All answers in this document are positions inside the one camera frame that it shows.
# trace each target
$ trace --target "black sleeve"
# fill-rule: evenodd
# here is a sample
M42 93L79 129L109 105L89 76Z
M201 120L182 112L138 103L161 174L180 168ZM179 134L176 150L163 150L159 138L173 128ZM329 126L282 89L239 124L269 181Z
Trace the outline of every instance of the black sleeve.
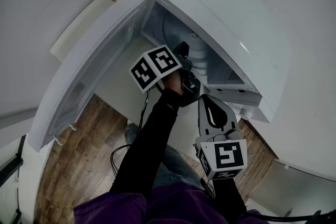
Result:
M149 197L180 102L178 93L163 90L146 124L128 149L110 191Z
M213 185L217 210L227 222L234 222L241 213L246 212L246 206L233 178L213 180Z

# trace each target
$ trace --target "white microwave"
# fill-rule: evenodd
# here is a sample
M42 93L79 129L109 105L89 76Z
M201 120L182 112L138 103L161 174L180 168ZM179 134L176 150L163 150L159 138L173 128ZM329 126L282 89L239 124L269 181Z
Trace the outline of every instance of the white microwave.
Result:
M36 151L79 117L105 72L139 36L171 49L187 42L193 73L211 95L245 119L272 120L291 51L261 0L118 0L53 77L28 139Z

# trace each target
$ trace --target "purple t-shirt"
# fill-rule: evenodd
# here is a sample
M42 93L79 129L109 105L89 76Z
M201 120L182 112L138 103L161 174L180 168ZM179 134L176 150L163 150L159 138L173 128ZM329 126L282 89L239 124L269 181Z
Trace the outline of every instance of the purple t-shirt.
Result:
M227 224L224 217L211 207L204 191L181 182L154 189L148 201L141 194L105 193L75 207L74 215L75 224ZM242 215L236 223L267 222Z

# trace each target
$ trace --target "jeans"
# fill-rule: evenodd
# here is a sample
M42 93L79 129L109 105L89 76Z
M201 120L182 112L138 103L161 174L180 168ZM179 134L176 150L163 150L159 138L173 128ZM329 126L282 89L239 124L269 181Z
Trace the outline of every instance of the jeans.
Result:
M138 126L134 123L127 126L125 135L128 144L132 144L135 140L137 130ZM168 145L157 171L152 189L177 182L184 182L199 189L203 189L199 181L199 175L184 159L182 159L181 155L175 149Z

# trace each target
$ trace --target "brown wood flooring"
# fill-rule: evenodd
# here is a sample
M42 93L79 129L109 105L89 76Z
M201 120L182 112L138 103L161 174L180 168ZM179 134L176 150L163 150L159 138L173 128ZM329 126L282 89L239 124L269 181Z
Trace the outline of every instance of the brown wood flooring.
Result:
M65 130L60 137L64 146L54 144L39 185L35 223L73 223L74 206L107 192L114 174L112 151L126 144L127 119L94 95L76 123L76 131ZM244 200L265 176L274 156L243 122L238 124L247 139L248 168L236 178ZM119 167L127 149L115 154ZM200 163L183 158L204 177Z

